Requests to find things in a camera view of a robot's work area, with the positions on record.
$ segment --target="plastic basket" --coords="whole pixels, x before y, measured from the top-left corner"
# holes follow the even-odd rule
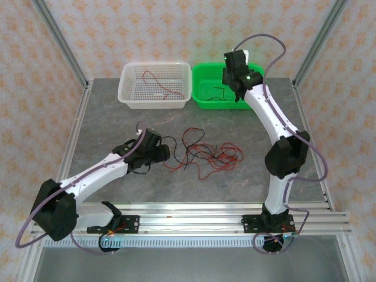
[[[192,97],[201,109],[250,109],[243,100],[235,103],[235,94],[222,84],[224,63],[200,63],[193,67]],[[264,76],[264,69],[250,63],[249,68]]]
[[[191,94],[192,72],[184,62],[127,63],[117,90],[119,101],[131,109],[181,109]]]

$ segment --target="floor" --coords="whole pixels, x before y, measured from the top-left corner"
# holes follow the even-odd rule
[[[45,248],[35,277],[35,282],[348,281],[335,236],[302,236],[291,250],[277,256],[244,247],[131,248],[106,257],[73,248]]]
[[[268,135],[252,110],[202,110],[195,101],[178,110],[132,110],[117,98],[118,79],[95,79],[89,97],[69,175],[73,176],[105,158],[117,145],[135,138],[135,126],[142,121],[162,136],[174,136],[180,143],[188,127],[205,130],[203,141],[220,145],[233,142],[244,152],[244,160],[233,171],[197,179],[197,167],[171,173],[162,164],[154,164],[146,175],[127,174],[91,195],[87,202],[264,202],[269,174],[264,157],[271,148]],[[286,116],[303,129],[298,106],[289,79],[268,79],[271,92]],[[171,140],[166,143],[173,147]],[[171,158],[168,164],[175,166]],[[203,168],[202,175],[209,172]],[[308,153],[301,175],[317,177],[313,158]],[[291,202],[322,202],[321,186],[294,183]]]

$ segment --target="patterned wallpaper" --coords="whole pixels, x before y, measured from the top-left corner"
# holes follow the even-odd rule
[[[0,280],[14,281],[16,234],[57,175],[82,87],[32,1],[2,1],[0,18]]]
[[[299,88],[328,159],[335,207],[351,212],[370,281],[376,281],[375,23],[375,1],[350,1]]]
[[[222,62],[223,53],[260,32],[288,48],[270,75],[294,78],[334,2],[47,0],[88,79],[118,78],[128,62]],[[281,52],[271,39],[244,48],[263,67]]]

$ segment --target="green basket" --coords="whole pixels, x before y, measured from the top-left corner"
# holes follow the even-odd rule
[[[243,100],[235,103],[235,94],[222,84],[224,63],[200,63],[192,69],[192,98],[201,109],[241,109],[251,107]],[[255,63],[249,63],[249,69],[260,72],[264,76],[264,69]]]

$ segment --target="white basket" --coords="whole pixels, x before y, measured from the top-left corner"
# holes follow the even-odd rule
[[[181,93],[184,97],[160,87]],[[131,109],[181,109],[192,95],[192,72],[184,62],[127,63],[117,98]]]

